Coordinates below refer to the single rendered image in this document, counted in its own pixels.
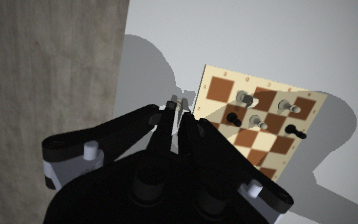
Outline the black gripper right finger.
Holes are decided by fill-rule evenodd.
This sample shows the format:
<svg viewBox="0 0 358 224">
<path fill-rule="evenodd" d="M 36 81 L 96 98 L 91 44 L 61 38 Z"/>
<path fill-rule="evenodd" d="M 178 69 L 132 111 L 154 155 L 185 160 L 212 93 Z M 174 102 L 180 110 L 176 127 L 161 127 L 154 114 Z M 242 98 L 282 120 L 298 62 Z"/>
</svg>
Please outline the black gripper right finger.
<svg viewBox="0 0 358 224">
<path fill-rule="evenodd" d="M 231 197 L 228 183 L 269 224 L 276 224 L 294 204 L 288 192 L 255 168 L 210 121 L 196 120 L 186 98 L 177 129 L 178 154 L 190 155 L 195 197 L 206 212 L 222 212 Z"/>
</svg>

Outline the wooden chessboard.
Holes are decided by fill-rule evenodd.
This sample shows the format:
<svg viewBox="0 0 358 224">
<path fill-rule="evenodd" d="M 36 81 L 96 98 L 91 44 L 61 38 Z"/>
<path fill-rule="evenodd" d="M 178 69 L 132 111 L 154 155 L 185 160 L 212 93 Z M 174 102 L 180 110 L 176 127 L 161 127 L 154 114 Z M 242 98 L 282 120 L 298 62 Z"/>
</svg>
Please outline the wooden chessboard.
<svg viewBox="0 0 358 224">
<path fill-rule="evenodd" d="M 258 103 L 246 109 L 236 95 L 247 91 Z M 293 124 L 306 133 L 327 95 L 299 87 L 205 65 L 193 115 L 196 120 L 210 121 L 260 172 L 276 183 L 302 139 L 287 134 Z M 280 110 L 278 104 L 288 100 L 301 108 L 299 113 Z M 242 125 L 227 121 L 236 113 Z M 268 125 L 266 130 L 252 125 L 249 119 L 258 115 Z"/>
</svg>

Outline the black pawn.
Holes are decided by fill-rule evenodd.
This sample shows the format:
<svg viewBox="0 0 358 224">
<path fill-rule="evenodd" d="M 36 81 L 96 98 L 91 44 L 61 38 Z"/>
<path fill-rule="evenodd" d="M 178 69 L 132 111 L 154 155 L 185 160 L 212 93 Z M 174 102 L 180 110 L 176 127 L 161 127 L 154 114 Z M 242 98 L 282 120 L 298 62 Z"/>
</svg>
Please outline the black pawn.
<svg viewBox="0 0 358 224">
<path fill-rule="evenodd" d="M 296 126 L 293 124 L 287 125 L 285 128 L 285 132 L 287 134 L 295 134 L 297 137 L 299 137 L 300 139 L 305 139 L 307 136 L 305 133 L 298 131 L 296 129 Z"/>
<path fill-rule="evenodd" d="M 237 118 L 238 118 L 237 114 L 233 112 L 229 113 L 226 117 L 228 122 L 233 123 L 237 127 L 240 127 L 242 125 L 242 122 Z"/>
</svg>

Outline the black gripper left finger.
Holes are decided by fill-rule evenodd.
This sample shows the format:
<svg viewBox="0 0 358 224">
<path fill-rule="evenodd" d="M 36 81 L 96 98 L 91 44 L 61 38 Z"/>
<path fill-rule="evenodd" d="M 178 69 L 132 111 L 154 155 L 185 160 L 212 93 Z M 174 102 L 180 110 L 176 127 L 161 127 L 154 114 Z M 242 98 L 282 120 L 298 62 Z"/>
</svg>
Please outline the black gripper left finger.
<svg viewBox="0 0 358 224">
<path fill-rule="evenodd" d="M 176 110 L 173 95 L 164 110 L 149 104 L 92 128 L 45 138 L 46 186 L 58 192 L 71 180 L 114 162 L 157 125 L 136 167 L 132 189 L 142 200 L 158 198 L 168 176 Z"/>
</svg>

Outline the white pawn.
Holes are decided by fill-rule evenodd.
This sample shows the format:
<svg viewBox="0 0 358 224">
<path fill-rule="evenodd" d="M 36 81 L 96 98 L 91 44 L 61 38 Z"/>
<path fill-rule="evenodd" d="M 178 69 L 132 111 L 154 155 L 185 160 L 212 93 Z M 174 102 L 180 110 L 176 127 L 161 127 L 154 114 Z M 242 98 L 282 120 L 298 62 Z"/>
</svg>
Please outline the white pawn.
<svg viewBox="0 0 358 224">
<path fill-rule="evenodd" d="M 180 109 L 181 109 L 181 102 L 182 102 L 182 99 L 177 98 L 177 110 L 176 110 L 176 111 L 180 111 Z"/>
<path fill-rule="evenodd" d="M 261 128 L 261 129 L 266 129 L 267 128 L 267 124 L 264 123 L 263 121 L 260 121 L 260 117 L 258 115 L 251 116 L 250 119 L 249 119 L 249 122 L 252 125 L 258 125 L 258 127 Z"/>
<path fill-rule="evenodd" d="M 278 104 L 278 108 L 282 111 L 288 109 L 291 112 L 299 113 L 301 111 L 301 108 L 296 105 L 290 105 L 290 102 L 288 100 L 282 100 Z"/>
</svg>

